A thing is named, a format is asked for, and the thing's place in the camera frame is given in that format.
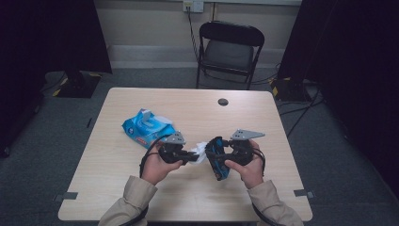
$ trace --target sleeve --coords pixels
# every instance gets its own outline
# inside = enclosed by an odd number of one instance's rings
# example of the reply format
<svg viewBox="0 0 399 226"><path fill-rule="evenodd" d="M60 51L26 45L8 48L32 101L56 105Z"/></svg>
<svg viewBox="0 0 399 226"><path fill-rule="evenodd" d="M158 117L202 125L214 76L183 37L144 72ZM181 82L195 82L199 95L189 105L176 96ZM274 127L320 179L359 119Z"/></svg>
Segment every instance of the sleeve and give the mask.
<svg viewBox="0 0 399 226"><path fill-rule="evenodd" d="M149 205L157 191L156 186L135 176L130 176L124 188L123 197L119 198L101 217L100 226L121 225L138 217ZM147 225L142 219L135 226Z"/></svg>
<svg viewBox="0 0 399 226"><path fill-rule="evenodd" d="M247 191L254 207L265 218L278 225L303 225L297 212L279 199L272 181L266 181Z"/></svg>

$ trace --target blue plastic bag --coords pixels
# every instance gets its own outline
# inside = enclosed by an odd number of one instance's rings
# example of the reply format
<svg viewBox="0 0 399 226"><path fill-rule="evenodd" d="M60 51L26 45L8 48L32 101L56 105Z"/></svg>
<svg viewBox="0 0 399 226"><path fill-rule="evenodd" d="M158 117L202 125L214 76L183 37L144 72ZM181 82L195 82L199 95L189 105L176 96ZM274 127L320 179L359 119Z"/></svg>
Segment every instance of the blue plastic bag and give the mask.
<svg viewBox="0 0 399 226"><path fill-rule="evenodd" d="M159 137L175 132L172 121L162 116L155 116L150 110L143 108L135 117L126 120L122 127L127 136L146 149L150 148L152 142Z"/></svg>

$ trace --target white tissue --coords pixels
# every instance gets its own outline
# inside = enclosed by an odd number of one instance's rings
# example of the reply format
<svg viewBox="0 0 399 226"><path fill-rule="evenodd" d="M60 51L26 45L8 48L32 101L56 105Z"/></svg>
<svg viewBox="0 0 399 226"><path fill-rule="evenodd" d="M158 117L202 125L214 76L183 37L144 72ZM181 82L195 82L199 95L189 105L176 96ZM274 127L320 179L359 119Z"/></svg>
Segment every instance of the white tissue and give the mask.
<svg viewBox="0 0 399 226"><path fill-rule="evenodd" d="M208 142L201 142L197 144L197 148L191 149L191 152L196 153L199 155L199 158L197 159L197 161L195 162L189 162L193 165L197 165L200 164L205 158L206 158L206 154L205 154L205 146L208 144Z"/></svg>

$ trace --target hand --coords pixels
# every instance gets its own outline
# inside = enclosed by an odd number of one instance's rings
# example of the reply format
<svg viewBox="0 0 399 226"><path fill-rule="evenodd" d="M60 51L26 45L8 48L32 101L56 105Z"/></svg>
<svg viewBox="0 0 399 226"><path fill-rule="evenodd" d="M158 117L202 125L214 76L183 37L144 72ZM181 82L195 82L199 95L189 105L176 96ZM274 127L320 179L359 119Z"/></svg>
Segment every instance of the hand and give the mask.
<svg viewBox="0 0 399 226"><path fill-rule="evenodd" d="M249 140L249 143L252 145L252 148L255 149L255 152L258 152L257 150L260 150L259 145L252 139ZM244 185L247 187L247 189L251 189L254 186L263 183L262 159L256 154L253 155L252 161L245 166L241 166L240 164L235 163L231 160L226 160L225 165L240 173L241 180L243 180Z"/></svg>
<svg viewBox="0 0 399 226"><path fill-rule="evenodd" d="M164 180L168 173L178 169L183 161L177 161L172 164L166 163L161 156L159 156L158 150L162 146L162 142L158 142L150 151L147 161L144 165L143 175L141 179L146 180L156 186L158 182Z"/></svg>

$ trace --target wall trim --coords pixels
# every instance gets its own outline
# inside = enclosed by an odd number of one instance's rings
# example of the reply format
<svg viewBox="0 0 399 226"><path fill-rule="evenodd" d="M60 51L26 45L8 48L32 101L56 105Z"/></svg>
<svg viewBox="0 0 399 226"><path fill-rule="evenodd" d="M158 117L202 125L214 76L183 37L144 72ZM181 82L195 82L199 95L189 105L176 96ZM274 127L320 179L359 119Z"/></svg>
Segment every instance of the wall trim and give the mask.
<svg viewBox="0 0 399 226"><path fill-rule="evenodd" d="M284 49L262 49L258 68L275 68ZM112 68L196 68L193 48L180 46L109 45Z"/></svg>

